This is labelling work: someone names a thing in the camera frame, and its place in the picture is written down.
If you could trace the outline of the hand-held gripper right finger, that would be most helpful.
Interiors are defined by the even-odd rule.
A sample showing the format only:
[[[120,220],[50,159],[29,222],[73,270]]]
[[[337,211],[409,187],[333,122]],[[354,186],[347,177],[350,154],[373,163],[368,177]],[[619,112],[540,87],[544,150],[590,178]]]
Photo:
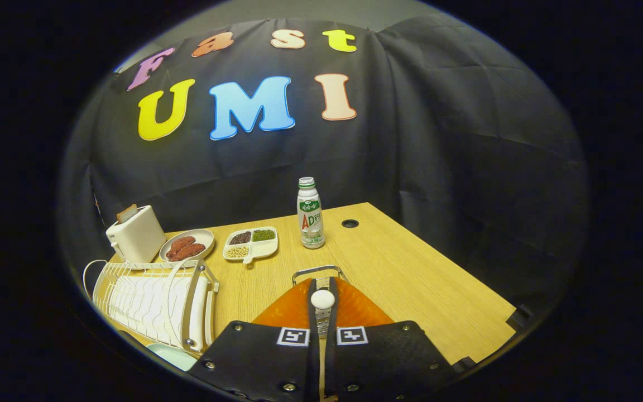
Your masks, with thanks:
[[[457,372],[412,320],[396,322],[342,278],[326,345],[326,395],[339,401],[420,400]]]

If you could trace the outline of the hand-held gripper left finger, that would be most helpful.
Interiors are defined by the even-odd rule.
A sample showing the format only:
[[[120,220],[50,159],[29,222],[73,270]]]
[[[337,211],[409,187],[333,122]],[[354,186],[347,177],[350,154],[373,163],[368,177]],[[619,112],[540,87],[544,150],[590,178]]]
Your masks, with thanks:
[[[230,322],[189,374],[250,401],[318,401],[320,344],[310,302],[316,289],[309,278],[254,321]]]

